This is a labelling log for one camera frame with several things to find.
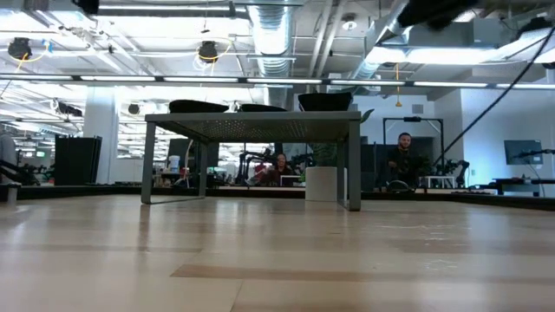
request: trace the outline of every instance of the white wall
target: white wall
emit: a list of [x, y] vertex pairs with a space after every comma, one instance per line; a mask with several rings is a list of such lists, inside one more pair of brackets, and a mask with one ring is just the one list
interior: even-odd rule
[[[370, 118], [361, 125], [361, 136], [368, 136], [369, 144], [376, 141], [378, 144], [383, 143], [382, 120], [385, 117], [410, 117], [413, 104], [423, 104], [424, 114], [418, 114], [422, 118], [434, 118], [434, 103], [428, 101], [425, 95], [402, 95], [402, 107], [396, 107], [396, 96], [389, 96], [383, 99], [380, 96], [355, 96], [354, 104], [358, 105], [358, 109], [364, 113], [374, 108], [375, 111]], [[387, 127], [391, 127], [392, 120], [388, 121]], [[438, 133], [427, 122], [402, 122], [398, 121], [388, 131], [388, 144], [396, 144], [397, 137], [400, 133], [407, 132], [413, 137], [437, 137]]]
[[[434, 103], [435, 118], [442, 118], [445, 147], [462, 131], [462, 105], [460, 89], [454, 90]], [[441, 155], [439, 140], [434, 142], [434, 157]], [[446, 154], [445, 159], [460, 160], [464, 158], [463, 140], [459, 140]]]
[[[462, 90], [462, 122], [466, 127], [501, 91]], [[496, 107], [482, 118], [464, 137], [464, 156], [475, 174], [473, 184], [487, 184], [493, 178], [534, 177], [528, 166], [508, 166], [504, 140], [541, 140], [543, 148], [554, 148], [555, 105], [548, 91], [511, 91]], [[544, 164], [537, 167], [544, 179], [553, 179], [551, 155], [544, 156]], [[555, 188], [546, 185], [548, 196], [555, 196]]]

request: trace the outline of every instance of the table top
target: table top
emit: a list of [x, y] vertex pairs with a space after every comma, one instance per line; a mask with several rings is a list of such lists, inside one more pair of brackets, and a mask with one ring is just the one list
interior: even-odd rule
[[145, 121], [202, 142], [337, 142], [361, 112], [149, 114]]

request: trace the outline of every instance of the light wood floor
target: light wood floor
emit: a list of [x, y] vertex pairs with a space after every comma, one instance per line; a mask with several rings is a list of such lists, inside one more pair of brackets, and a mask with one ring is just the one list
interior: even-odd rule
[[555, 214], [138, 196], [0, 207], [0, 311], [555, 311]]

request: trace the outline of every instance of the computer screen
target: computer screen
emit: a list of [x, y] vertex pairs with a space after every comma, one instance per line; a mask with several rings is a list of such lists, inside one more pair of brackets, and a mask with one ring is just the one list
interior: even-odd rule
[[522, 153], [541, 151], [540, 140], [505, 140], [505, 158], [508, 165], [543, 165], [542, 154], [521, 157]]

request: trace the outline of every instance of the perforated metal tabletop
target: perforated metal tabletop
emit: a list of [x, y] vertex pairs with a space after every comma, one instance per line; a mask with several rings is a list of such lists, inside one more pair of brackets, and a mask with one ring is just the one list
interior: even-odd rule
[[202, 142], [337, 142], [360, 112], [154, 114], [146, 121]]
[[[199, 141], [199, 197], [206, 195], [206, 144], [238, 143], [316, 143], [333, 142], [337, 148], [337, 200], [350, 211], [361, 209], [361, 112], [271, 112], [149, 114], [142, 177], [141, 201], [152, 204], [153, 157], [156, 127]], [[349, 203], [343, 190], [344, 146], [349, 149]]]

